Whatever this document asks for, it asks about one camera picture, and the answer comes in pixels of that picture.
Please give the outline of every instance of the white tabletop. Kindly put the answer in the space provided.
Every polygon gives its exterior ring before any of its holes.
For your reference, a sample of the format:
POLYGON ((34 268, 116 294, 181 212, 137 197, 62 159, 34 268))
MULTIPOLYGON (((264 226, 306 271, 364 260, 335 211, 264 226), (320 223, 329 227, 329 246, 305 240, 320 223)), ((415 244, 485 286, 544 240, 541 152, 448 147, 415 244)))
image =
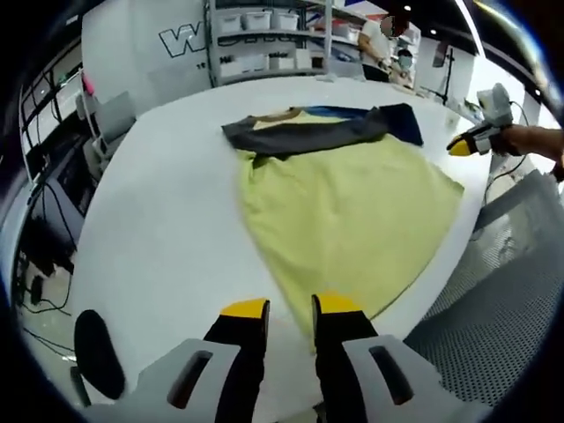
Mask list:
POLYGON ((456 221, 413 285, 374 319, 403 339, 447 283, 470 239, 490 156, 454 158, 445 146, 471 127, 392 85, 273 78, 216 88, 141 116, 112 159, 86 215, 73 277, 73 315, 105 319, 128 390, 145 367, 186 338, 202 338, 226 305, 271 300, 266 372, 254 421, 276 421, 321 401, 314 358, 243 225, 239 162, 221 125, 291 106, 412 105, 422 153, 465 187, 456 221))

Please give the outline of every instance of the gray mesh surface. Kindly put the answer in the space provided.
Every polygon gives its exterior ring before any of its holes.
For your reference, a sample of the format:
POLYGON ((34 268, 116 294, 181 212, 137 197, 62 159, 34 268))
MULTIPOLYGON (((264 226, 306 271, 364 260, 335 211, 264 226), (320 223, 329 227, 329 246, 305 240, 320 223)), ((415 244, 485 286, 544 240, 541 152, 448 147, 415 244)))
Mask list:
POLYGON ((405 340, 464 401, 495 405, 534 357, 564 285, 564 209, 540 182, 470 243, 405 340))

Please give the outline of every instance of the floor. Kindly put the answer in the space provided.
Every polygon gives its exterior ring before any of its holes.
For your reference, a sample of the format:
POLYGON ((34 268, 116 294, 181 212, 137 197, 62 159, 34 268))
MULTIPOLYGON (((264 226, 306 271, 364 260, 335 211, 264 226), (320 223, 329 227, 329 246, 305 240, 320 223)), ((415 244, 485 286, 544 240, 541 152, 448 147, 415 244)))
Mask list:
MULTIPOLYGON (((515 160, 511 159, 496 174, 511 169, 515 163, 515 160)), ((519 172, 512 174, 510 177, 503 177, 497 180, 491 186, 491 189, 488 190, 487 201, 492 201, 503 192, 511 189, 516 181, 531 171, 532 166, 532 163, 525 162, 520 167, 519 172)), ((41 275, 41 273, 30 263, 25 277, 28 289, 31 288, 32 280, 36 275, 41 275)), ((42 298, 49 299, 56 305, 63 304, 70 282, 70 274, 64 269, 57 268, 54 275, 45 279, 42 298)), ((24 304, 33 312, 53 307, 47 302, 41 302, 38 306, 32 305, 29 293, 26 293, 24 304)), ((63 393, 72 405, 81 408, 83 405, 71 383, 70 377, 70 369, 75 363, 74 352, 72 351, 73 325, 71 317, 57 310, 37 314, 25 308, 20 309, 19 315, 22 330, 24 330, 24 338, 33 355, 44 369, 47 378, 63 393)), ((309 422, 316 422, 316 415, 313 411, 286 420, 286 423, 309 422)))

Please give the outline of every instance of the shelving unit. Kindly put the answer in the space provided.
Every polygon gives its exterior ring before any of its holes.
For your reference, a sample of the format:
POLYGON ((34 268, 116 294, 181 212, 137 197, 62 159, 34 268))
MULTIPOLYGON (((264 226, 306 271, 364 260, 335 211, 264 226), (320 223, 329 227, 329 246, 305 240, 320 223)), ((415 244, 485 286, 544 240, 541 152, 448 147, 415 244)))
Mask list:
POLYGON ((204 24, 206 27, 206 36, 208 38, 208 62, 210 69, 210 80, 213 86, 232 84, 235 82, 250 80, 254 78, 270 78, 293 75, 317 75, 327 73, 329 70, 329 58, 331 57, 331 44, 335 42, 341 45, 356 47, 356 42, 350 41, 345 37, 337 37, 332 35, 331 31, 325 33, 310 32, 304 30, 304 26, 296 30, 284 29, 265 29, 259 31, 236 31, 233 33, 219 33, 218 29, 218 10, 240 11, 240 8, 278 8, 278 9, 295 9, 300 11, 301 19, 305 18, 306 11, 319 12, 324 16, 325 28, 332 28, 333 16, 347 20, 357 25, 363 25, 366 18, 360 14, 350 11, 344 11, 332 5, 332 0, 205 0, 204 2, 204 24), (257 38, 269 39, 280 38, 295 40, 296 43, 305 43, 307 40, 324 40, 323 44, 323 68, 312 69, 291 69, 291 70, 258 70, 244 72, 239 75, 221 77, 221 65, 219 48, 221 42, 236 40, 251 40, 257 38))

